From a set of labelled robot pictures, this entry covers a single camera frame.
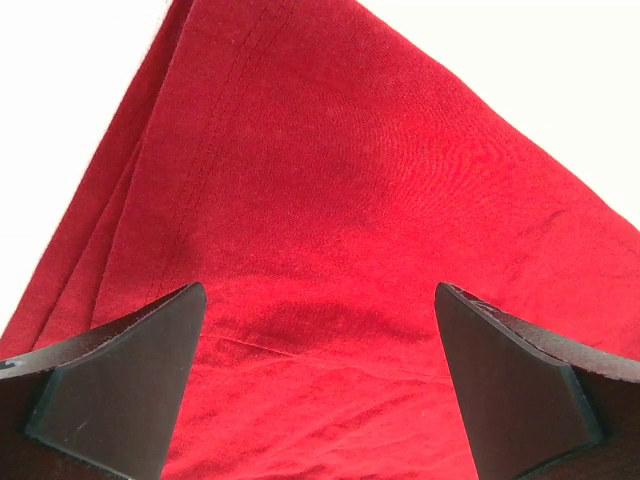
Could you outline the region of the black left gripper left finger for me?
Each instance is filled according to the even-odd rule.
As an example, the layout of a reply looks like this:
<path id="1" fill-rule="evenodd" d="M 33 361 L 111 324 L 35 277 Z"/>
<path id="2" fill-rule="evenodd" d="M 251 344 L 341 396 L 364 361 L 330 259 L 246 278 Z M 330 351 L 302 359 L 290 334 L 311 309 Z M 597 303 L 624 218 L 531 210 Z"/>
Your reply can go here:
<path id="1" fill-rule="evenodd" d="M 160 478 L 205 310 L 192 283 L 2 360 L 2 478 Z"/>

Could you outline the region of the red t-shirt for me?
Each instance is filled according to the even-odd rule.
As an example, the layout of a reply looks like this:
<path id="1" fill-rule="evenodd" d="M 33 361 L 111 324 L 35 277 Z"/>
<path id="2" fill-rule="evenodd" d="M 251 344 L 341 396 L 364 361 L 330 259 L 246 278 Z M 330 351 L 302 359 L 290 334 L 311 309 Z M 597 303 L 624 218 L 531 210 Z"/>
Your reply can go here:
<path id="1" fill-rule="evenodd" d="M 1 340 L 194 281 L 167 479 L 470 479 L 441 282 L 639 355 L 639 234 L 354 1 L 176 1 Z"/>

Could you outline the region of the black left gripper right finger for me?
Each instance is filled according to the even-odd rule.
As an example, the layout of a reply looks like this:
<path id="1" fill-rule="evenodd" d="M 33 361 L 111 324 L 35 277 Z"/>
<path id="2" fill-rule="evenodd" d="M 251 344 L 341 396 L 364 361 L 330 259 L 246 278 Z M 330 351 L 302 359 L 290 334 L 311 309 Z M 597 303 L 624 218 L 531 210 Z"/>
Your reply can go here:
<path id="1" fill-rule="evenodd" d="M 481 479 L 636 479 L 639 363 L 441 283 L 435 311 Z"/>

